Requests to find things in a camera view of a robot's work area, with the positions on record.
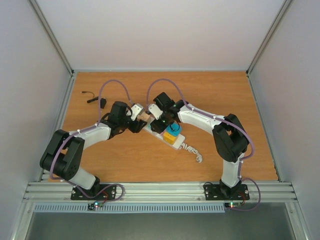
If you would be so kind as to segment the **blue cube plug adapter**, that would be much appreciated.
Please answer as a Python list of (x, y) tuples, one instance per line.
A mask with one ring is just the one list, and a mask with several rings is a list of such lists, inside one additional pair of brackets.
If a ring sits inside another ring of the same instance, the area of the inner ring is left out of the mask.
[(181, 132), (182, 128), (180, 127), (180, 125), (176, 122), (170, 124), (167, 128), (166, 128), (166, 132), (168, 132), (168, 134), (177, 137), (180, 132)]

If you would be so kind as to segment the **beige cube plug adapter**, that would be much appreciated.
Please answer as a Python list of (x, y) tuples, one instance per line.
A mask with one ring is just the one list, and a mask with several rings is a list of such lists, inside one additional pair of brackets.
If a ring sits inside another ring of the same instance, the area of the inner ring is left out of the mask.
[(145, 121), (145, 122), (149, 122), (150, 121), (151, 116), (145, 112), (141, 113), (140, 115), (138, 115), (137, 119)]

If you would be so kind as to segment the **black power adapter with cable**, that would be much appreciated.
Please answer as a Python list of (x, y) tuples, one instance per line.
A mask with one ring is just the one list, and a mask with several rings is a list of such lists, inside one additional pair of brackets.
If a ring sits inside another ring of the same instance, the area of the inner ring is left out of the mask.
[(93, 102), (96, 102), (96, 101), (99, 101), (100, 103), (100, 108), (101, 109), (104, 109), (106, 104), (107, 104), (107, 99), (105, 97), (101, 97), (99, 98), (98, 96), (95, 96), (95, 94), (91, 91), (81, 91), (80, 92), (81, 94), (92, 94), (92, 98), (91, 99), (88, 99), (86, 101), (87, 104), (90, 104), (90, 103), (93, 103)]

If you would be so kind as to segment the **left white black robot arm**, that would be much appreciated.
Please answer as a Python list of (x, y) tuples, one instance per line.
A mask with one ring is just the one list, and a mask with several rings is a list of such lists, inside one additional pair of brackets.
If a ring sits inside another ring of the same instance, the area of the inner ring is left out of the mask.
[(92, 126), (71, 132), (56, 130), (40, 159), (40, 167), (75, 185), (87, 198), (96, 199), (102, 191), (100, 180), (80, 167), (83, 151), (125, 130), (139, 133), (147, 125), (146, 121), (138, 119), (143, 111), (140, 104), (130, 107), (125, 102), (115, 101), (110, 112)]

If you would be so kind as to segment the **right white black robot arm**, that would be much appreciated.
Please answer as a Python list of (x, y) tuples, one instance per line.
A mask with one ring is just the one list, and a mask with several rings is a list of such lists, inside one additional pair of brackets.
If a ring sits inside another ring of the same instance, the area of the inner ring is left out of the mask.
[(231, 199), (238, 193), (242, 184), (241, 162), (248, 149), (249, 140), (237, 116), (215, 115), (182, 99), (175, 102), (165, 92), (154, 98), (153, 103), (147, 105), (147, 110), (154, 117), (150, 128), (158, 134), (173, 123), (183, 123), (212, 135), (216, 151), (223, 159), (219, 194), (224, 199)]

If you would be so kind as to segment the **white power strip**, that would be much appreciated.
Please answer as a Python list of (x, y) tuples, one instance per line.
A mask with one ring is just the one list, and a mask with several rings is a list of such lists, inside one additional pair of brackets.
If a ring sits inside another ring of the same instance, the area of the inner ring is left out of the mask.
[(143, 129), (175, 150), (185, 150), (194, 154), (198, 163), (203, 161), (203, 157), (199, 151), (193, 146), (185, 143), (186, 137), (181, 134), (182, 128), (178, 123), (172, 123), (162, 133), (152, 131), (150, 123)]

